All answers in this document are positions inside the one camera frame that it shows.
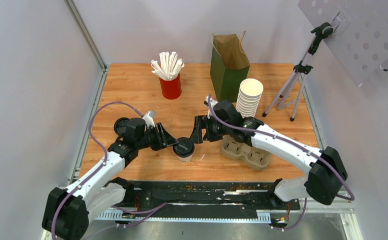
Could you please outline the black coffee lid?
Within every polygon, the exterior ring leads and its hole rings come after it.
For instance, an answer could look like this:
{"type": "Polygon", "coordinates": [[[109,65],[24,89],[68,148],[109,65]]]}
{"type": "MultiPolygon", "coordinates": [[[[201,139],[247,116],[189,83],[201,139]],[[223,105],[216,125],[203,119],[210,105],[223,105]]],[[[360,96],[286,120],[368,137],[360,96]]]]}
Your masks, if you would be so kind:
{"type": "Polygon", "coordinates": [[[195,151],[194,143],[188,137],[180,137],[178,142],[173,145],[173,152],[177,157],[187,158],[190,157],[195,151]]]}

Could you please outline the white paper cup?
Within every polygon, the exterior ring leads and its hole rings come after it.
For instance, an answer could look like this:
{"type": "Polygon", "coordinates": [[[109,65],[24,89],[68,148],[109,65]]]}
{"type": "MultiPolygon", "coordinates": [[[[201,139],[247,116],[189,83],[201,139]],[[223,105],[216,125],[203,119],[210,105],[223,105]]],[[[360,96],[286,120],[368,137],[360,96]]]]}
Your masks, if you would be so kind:
{"type": "Polygon", "coordinates": [[[182,155],[178,154],[178,155],[177,155],[177,158],[178,158],[181,162],[186,163],[186,162],[189,162],[189,161],[192,159],[192,156],[193,156],[192,153],[191,153],[191,154],[182,154],[182,155]]]}

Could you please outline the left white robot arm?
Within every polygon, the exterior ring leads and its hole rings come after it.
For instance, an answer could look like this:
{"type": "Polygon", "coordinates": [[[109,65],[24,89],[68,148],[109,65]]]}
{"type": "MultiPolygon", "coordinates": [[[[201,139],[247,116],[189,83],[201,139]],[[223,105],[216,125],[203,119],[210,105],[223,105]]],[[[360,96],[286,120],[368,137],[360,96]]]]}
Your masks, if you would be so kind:
{"type": "Polygon", "coordinates": [[[109,207],[120,203],[130,206],[135,200],[131,184],[111,179],[134,160],[139,150],[159,151],[176,145],[161,123],[148,125],[139,117],[122,117],[115,123],[117,139],[101,160],[79,180],[48,195],[42,228],[63,240],[80,240],[89,224],[109,207]]]}

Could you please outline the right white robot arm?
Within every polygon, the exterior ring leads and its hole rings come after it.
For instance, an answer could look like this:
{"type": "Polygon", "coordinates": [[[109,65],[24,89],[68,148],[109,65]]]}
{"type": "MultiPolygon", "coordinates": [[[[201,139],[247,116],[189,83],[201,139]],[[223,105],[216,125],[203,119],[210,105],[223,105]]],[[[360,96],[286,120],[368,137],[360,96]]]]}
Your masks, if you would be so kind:
{"type": "Polygon", "coordinates": [[[268,204],[279,209],[288,201],[310,197],[323,205],[331,205],[338,192],[345,188],[345,200],[354,200],[353,193],[346,186],[348,178],[339,152],[327,146],[321,150],[293,140],[255,117],[243,117],[228,101],[215,101],[206,97],[206,115],[194,119],[189,139],[194,144],[203,141],[215,142],[228,135],[239,143],[267,151],[291,163],[303,173],[303,177],[278,179],[267,195],[268,204]]]}

